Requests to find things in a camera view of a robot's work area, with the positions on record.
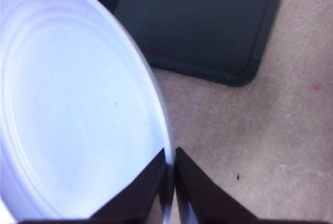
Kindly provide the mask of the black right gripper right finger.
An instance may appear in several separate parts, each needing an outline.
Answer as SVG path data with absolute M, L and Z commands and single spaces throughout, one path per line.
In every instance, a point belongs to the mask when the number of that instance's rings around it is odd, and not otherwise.
M 332 193 L 315 188 L 309 170 L 291 173 L 279 160 L 236 160 L 216 169 L 215 183 L 181 148 L 175 188 L 181 223 L 332 223 Z

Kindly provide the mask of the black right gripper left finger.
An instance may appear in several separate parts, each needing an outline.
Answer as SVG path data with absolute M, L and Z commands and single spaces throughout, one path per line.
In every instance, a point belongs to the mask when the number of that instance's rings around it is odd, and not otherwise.
M 166 206 L 167 163 L 161 149 L 131 184 L 90 217 L 22 223 L 163 223 Z

